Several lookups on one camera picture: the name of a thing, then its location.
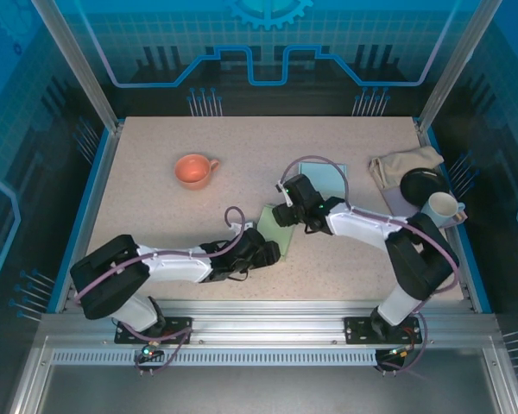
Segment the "light blue paper box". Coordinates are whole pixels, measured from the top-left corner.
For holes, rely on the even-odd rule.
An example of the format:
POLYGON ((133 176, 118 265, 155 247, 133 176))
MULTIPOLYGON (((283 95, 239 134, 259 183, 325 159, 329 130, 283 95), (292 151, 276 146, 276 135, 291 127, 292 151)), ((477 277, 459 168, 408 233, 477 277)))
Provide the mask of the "light blue paper box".
POLYGON ((344 180, 331 164, 303 161, 299 164, 299 173, 309 178, 324 199, 345 198, 344 180))

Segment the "purple mat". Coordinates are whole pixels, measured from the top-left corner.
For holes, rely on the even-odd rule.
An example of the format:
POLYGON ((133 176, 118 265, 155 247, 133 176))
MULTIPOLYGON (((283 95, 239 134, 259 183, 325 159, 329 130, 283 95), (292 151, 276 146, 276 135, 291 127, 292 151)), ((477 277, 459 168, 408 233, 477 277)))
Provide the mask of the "purple mat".
MULTIPOLYGON (((381 194, 393 216, 412 216, 413 214, 420 211, 420 207, 410 204, 405 200, 405 198, 401 195, 399 187, 381 190, 381 194)), ((466 221, 467 218, 468 216, 466 215, 465 211, 460 211, 453 217, 446 219, 443 224, 439 225, 439 228, 447 229, 457 226, 466 221)))

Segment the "beige cloth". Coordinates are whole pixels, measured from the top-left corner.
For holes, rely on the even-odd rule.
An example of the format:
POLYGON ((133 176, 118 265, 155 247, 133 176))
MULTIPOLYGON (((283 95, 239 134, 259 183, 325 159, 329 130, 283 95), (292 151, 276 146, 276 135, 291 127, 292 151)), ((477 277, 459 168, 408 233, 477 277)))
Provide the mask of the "beige cloth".
POLYGON ((435 148, 417 147, 373 158, 369 163, 369 172, 379 190, 389 190, 399 186, 407 172, 415 168, 434 169, 443 162, 444 158, 435 148))

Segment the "orange mug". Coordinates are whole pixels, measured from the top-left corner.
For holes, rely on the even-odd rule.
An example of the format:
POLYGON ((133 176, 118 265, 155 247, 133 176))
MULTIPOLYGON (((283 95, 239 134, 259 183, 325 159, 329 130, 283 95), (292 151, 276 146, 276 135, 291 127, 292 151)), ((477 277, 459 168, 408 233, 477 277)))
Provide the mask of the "orange mug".
POLYGON ((189 154, 176 162, 174 174, 184 188, 197 191, 209 185, 219 166, 218 160, 209 160, 201 154, 189 154))

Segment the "black plate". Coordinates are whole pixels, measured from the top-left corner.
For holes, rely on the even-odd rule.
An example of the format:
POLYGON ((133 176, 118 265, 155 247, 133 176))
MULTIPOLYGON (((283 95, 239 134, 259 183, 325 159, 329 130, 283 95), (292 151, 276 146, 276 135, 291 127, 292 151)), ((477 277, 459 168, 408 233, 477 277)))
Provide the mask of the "black plate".
POLYGON ((419 208, 434 193, 448 193, 449 190, 449 185, 440 173, 424 167, 406 172, 400 182, 400 192, 403 198, 411 205, 419 208))

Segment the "light blue mug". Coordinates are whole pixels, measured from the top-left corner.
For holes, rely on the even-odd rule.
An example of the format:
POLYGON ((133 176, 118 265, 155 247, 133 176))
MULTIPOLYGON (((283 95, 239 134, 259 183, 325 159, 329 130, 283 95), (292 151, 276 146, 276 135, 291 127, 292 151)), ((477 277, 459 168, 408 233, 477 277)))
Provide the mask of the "light blue mug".
POLYGON ((465 204, 452 194, 438 191, 425 202, 420 212, 429 216, 440 229, 450 228, 465 220, 465 204))

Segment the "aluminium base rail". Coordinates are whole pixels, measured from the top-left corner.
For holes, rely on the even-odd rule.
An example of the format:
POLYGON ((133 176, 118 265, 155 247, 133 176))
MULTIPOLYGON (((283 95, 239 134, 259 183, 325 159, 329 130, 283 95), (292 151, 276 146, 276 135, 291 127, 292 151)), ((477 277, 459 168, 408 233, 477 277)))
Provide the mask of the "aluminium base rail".
MULTIPOLYGON (((366 317, 374 301, 205 301, 162 300, 167 317, 190 317, 193 348, 341 348, 346 317, 366 317)), ((468 301, 434 301, 421 310, 427 345, 491 348, 503 345, 496 316, 476 313, 468 301)), ((81 310, 43 316, 36 347, 110 348, 114 326, 89 321, 81 310)))

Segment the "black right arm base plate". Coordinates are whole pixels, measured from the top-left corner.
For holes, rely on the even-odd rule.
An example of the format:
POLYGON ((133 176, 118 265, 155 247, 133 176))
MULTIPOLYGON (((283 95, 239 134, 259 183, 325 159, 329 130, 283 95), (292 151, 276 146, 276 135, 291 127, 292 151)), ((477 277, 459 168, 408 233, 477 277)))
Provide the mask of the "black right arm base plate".
POLYGON ((383 319, 346 317, 344 336, 348 345, 422 344, 423 337, 417 317, 407 317, 391 326, 383 319))

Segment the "aluminium side rail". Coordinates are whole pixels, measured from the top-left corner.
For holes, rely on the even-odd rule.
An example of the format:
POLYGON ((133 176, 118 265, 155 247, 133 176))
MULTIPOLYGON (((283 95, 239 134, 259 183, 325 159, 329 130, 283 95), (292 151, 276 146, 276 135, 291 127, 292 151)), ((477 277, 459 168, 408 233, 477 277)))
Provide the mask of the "aluminium side rail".
MULTIPOLYGON (((436 152, 439 154, 439 144, 435 138, 435 134, 431 127, 428 127, 427 132, 420 132, 420 126, 418 127, 418 136, 419 142, 422 147, 424 146, 432 146, 436 152)), ((451 181, 449 179, 449 175, 447 172, 447 168, 445 167, 445 162, 436 167, 436 170, 443 175, 446 183, 449 185, 451 189, 451 181)), ((477 266, 476 259, 474 257, 470 239, 466 233, 466 229, 464 227, 465 221, 461 224, 451 226, 444 229, 445 236, 447 236, 447 240, 455 249, 458 258, 461 264, 461 288, 464 294, 464 298, 468 299, 471 302, 471 307, 475 313, 484 313, 486 311, 486 303, 485 299, 485 290, 483 287, 483 283, 481 284, 481 291, 479 288, 480 284, 480 273, 477 266)))
POLYGON ((47 313, 61 313, 65 307, 71 285, 70 268, 76 261, 85 256, 85 252, 90 244, 104 189, 123 131, 123 125, 124 120, 120 122, 115 132, 110 132, 106 129, 100 139, 66 245, 66 251, 60 263, 60 270, 48 302, 47 313))

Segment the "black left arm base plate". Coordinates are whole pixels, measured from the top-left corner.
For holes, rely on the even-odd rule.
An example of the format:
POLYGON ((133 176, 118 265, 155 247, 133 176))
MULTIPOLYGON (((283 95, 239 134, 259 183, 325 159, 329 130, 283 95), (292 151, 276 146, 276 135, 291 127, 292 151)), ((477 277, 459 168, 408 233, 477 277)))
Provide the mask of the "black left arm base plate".
MULTIPOLYGON (((160 336, 170 336, 184 328, 191 328, 193 326, 193 319, 191 317, 167 317, 165 319, 166 325, 160 334, 150 333, 149 329, 143 333, 144 336, 150 337, 160 337, 160 336)), ((172 337, 166 341, 161 341, 161 344, 173 345, 179 343, 182 339, 183 334, 179 336, 172 337)), ((117 323, 116 333, 114 335, 114 343, 115 344, 145 344, 147 341, 139 339, 138 337, 131 334, 121 323, 117 323)))

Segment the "aluminium frame post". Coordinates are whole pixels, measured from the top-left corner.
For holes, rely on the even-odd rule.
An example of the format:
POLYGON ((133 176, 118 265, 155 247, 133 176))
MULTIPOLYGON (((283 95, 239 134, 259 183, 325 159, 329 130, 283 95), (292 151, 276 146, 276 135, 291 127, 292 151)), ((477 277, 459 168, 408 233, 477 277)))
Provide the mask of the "aluminium frame post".
POLYGON ((427 137, 427 131, 448 98, 466 64, 471 59, 479 41, 482 39, 501 4, 502 0, 480 0, 441 77, 427 99, 423 111, 420 113, 416 127, 419 137, 427 137))
POLYGON ((70 66, 100 121, 111 133, 119 122, 73 32, 54 0, 30 0, 70 66))

